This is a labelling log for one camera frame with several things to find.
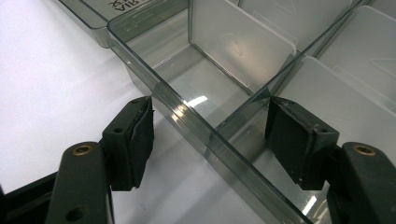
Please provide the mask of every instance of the clear plastic container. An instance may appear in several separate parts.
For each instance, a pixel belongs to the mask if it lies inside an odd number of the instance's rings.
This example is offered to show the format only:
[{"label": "clear plastic container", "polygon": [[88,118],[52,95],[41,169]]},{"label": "clear plastic container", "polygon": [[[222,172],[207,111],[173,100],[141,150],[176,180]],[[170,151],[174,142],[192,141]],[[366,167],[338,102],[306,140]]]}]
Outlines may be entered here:
[{"label": "clear plastic container", "polygon": [[307,52],[326,52],[350,9],[295,53],[282,32],[235,1],[188,2],[157,0],[118,16],[107,26],[109,46],[134,84],[152,94],[156,107],[264,221],[328,222],[326,190],[300,190],[265,147],[263,132],[267,97],[282,81],[279,90],[287,89],[289,78],[311,60],[301,62]]}]

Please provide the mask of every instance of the container compartment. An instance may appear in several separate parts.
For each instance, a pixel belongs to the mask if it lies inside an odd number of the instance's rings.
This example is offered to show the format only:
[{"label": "container compartment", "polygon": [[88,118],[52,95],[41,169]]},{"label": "container compartment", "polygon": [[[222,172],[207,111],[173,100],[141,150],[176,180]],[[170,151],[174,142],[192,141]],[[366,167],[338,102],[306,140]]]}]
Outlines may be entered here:
[{"label": "container compartment", "polygon": [[282,36],[223,0],[190,1],[190,13],[186,9],[125,44],[213,127],[295,53]]},{"label": "container compartment", "polygon": [[319,56],[355,91],[396,113],[396,20],[360,7]]},{"label": "container compartment", "polygon": [[350,0],[241,0],[239,6],[304,50],[351,6]]}]

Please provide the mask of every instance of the white surface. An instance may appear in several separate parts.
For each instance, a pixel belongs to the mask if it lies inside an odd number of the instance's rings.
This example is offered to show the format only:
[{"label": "white surface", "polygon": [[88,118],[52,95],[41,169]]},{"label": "white surface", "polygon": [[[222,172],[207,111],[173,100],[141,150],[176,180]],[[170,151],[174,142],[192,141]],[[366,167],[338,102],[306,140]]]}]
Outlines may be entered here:
[{"label": "white surface", "polygon": [[[62,153],[141,96],[122,62],[51,1],[0,2],[0,183],[58,169]],[[117,223],[262,223],[157,112],[140,189],[114,193]]]}]

